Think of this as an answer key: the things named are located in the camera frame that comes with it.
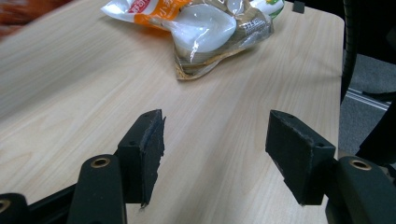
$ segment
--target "crumpled plastic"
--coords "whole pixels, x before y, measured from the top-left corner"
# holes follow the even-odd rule
[[[283,6],[284,0],[113,0],[102,10],[171,32],[177,79],[187,80],[268,38]]]

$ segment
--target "black cable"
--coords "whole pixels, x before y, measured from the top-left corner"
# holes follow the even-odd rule
[[[346,58],[344,61],[343,75],[341,79],[341,103],[347,94],[353,70],[355,68],[356,57],[358,55],[359,39],[359,13],[358,0],[343,0],[346,23]]]

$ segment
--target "orange label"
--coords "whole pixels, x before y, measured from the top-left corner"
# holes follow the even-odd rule
[[[185,6],[190,0],[158,0],[157,6],[150,14],[141,13],[149,4],[150,0],[136,0],[131,5],[130,12],[134,15],[134,22],[149,25],[149,19],[159,17],[164,20],[173,20],[181,7]]]

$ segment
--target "light wood tabletop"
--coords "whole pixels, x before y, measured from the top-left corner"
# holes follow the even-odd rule
[[[77,182],[90,157],[112,154],[135,120],[166,116],[159,177],[129,223],[326,223],[302,207],[271,158],[271,109],[337,146],[344,22],[286,3],[275,33],[178,81],[169,33],[116,21],[107,0],[79,0],[0,44],[0,193],[36,202]]]

